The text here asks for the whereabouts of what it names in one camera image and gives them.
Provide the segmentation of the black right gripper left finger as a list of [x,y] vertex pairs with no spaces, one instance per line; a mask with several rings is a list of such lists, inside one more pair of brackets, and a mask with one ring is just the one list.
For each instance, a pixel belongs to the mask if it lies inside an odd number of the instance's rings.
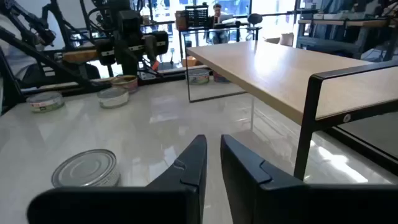
[[206,190],[203,134],[145,187],[60,187],[36,196],[29,223],[201,223]]

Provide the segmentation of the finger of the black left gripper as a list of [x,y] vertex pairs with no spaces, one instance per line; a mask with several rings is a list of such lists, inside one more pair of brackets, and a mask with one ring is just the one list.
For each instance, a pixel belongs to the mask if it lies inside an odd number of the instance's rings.
[[102,65],[112,65],[116,62],[114,47],[111,40],[99,40],[95,43],[96,53]]
[[156,31],[151,33],[155,37],[155,54],[166,54],[169,49],[169,35],[166,31]]

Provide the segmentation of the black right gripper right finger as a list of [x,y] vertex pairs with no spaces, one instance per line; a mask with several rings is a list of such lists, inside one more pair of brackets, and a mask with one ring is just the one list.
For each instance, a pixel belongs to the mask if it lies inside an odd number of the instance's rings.
[[397,186],[306,184],[230,135],[221,166],[233,223],[397,224]]

